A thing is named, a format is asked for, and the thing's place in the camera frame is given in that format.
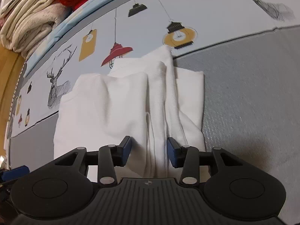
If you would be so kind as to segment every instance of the yellow lamp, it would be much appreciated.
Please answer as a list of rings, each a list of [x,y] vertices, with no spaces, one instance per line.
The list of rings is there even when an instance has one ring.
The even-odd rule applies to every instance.
[[[193,40],[197,37],[194,29],[186,28],[180,22],[171,22],[167,29],[168,34],[165,35],[163,43],[175,49],[193,44]]]

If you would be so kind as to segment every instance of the black lampshade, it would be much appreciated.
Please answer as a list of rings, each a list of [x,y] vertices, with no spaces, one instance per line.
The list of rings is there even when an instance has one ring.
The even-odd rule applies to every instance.
[[[129,10],[129,13],[128,13],[128,17],[131,17],[137,13],[139,13],[140,11],[143,11],[147,9],[147,7],[144,5],[144,4],[134,4],[132,9]]]

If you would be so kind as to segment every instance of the silver screw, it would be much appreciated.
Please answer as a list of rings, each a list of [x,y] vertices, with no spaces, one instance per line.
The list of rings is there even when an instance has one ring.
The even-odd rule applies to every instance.
[[[110,185],[115,181],[114,178],[112,177],[103,177],[100,178],[100,183],[102,183],[103,185]]]
[[[182,182],[185,183],[186,185],[194,185],[195,183],[197,183],[197,179],[193,177],[185,177],[182,180]]]

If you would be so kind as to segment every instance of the blue patterned cloth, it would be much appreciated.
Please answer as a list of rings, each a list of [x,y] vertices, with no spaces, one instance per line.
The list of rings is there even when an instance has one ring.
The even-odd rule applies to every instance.
[[[54,44],[71,28],[77,25],[82,19],[93,13],[95,10],[104,6],[112,0],[88,0],[80,6],[74,13],[57,26],[41,43],[37,50],[27,61],[26,77],[39,60],[54,46]]]

